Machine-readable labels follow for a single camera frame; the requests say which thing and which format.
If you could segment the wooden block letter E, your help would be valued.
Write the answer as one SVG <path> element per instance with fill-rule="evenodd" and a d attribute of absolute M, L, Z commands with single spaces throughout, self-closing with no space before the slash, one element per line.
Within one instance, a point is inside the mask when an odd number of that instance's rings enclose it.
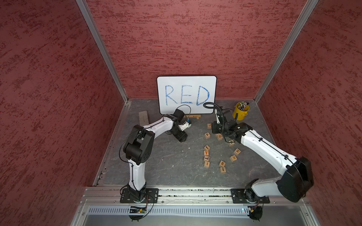
<path fill-rule="evenodd" d="M 225 167 L 225 165 L 226 165 L 226 162 L 224 162 L 224 161 L 220 161 L 220 163 L 219 163 L 219 167 Z"/>

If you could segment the wooden block letter D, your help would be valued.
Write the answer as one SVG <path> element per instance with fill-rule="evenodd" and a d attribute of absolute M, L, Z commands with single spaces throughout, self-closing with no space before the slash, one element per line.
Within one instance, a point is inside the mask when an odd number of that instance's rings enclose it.
<path fill-rule="evenodd" d="M 223 140 L 222 134 L 216 134 L 216 138 L 217 138 L 219 141 Z"/>

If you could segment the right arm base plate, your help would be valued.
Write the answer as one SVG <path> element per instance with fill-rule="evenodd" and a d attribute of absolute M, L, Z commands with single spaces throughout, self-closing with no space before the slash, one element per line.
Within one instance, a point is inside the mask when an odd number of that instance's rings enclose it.
<path fill-rule="evenodd" d="M 231 197 L 234 204 L 269 204 L 270 199 L 267 196 L 259 197 L 252 189 L 233 188 Z"/>

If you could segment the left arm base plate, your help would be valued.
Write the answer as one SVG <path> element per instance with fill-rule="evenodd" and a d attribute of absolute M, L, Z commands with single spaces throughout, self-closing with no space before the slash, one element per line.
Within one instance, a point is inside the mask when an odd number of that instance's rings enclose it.
<path fill-rule="evenodd" d="M 132 188 L 124 188 L 121 192 L 120 203 L 157 203 L 159 189 L 144 188 L 136 191 Z"/>

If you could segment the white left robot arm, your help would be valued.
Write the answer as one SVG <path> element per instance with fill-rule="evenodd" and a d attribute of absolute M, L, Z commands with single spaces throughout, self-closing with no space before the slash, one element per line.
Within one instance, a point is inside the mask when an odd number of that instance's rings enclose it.
<path fill-rule="evenodd" d="M 135 125 L 130 135 L 122 143 L 125 153 L 125 162 L 130 167 L 130 181 L 127 189 L 131 198 L 136 202 L 143 202 L 147 198 L 145 180 L 145 162 L 149 159 L 155 138 L 168 133 L 172 134 L 179 142 L 187 140 L 185 130 L 190 127 L 188 119 L 183 119 L 185 113 L 176 109 L 173 114 L 163 115 L 154 123 L 141 126 Z"/>

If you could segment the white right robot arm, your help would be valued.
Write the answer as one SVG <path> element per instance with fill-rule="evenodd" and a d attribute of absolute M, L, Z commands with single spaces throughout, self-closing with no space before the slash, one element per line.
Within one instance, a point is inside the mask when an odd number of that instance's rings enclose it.
<path fill-rule="evenodd" d="M 266 160 L 279 173 L 272 179 L 254 179 L 244 189 L 243 197 L 249 203 L 256 203 L 267 196 L 283 196 L 291 202 L 298 202 L 314 185 L 311 162 L 297 158 L 258 134 L 251 126 L 232 119 L 230 111 L 214 109 L 216 121 L 212 123 L 214 134 L 222 134 L 240 143 Z"/>

